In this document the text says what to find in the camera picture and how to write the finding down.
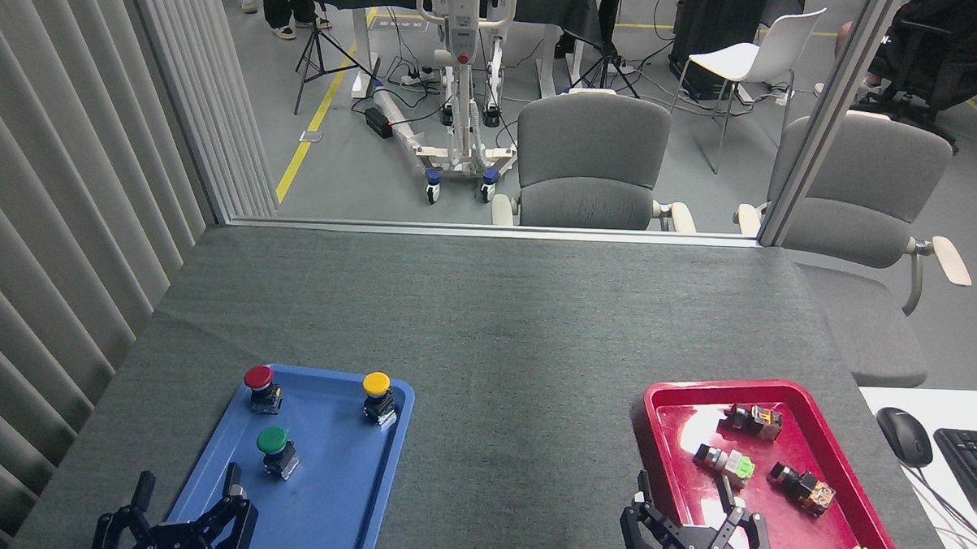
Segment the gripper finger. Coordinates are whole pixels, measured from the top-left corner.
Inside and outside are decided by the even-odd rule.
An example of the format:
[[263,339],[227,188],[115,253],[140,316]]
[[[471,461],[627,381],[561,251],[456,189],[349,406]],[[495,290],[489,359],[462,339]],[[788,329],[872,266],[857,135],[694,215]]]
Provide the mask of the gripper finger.
[[749,549],[770,549],[765,517],[760,513],[749,512],[743,505],[737,505],[727,475],[720,475],[715,482],[726,517],[717,534],[711,539],[710,549],[733,549],[728,543],[737,527],[744,529]]
[[240,466],[228,463],[220,500],[194,521],[193,549],[250,548],[258,510],[243,488],[242,477]]
[[665,549],[676,545],[680,530],[653,505],[647,470],[638,473],[637,481],[638,492],[620,515],[625,549]]
[[151,471],[140,473],[132,499],[113,513],[100,516],[94,530],[91,549],[119,549],[120,539],[126,531],[134,543],[129,549],[155,549],[156,539],[146,518],[147,508],[153,499],[155,475]]

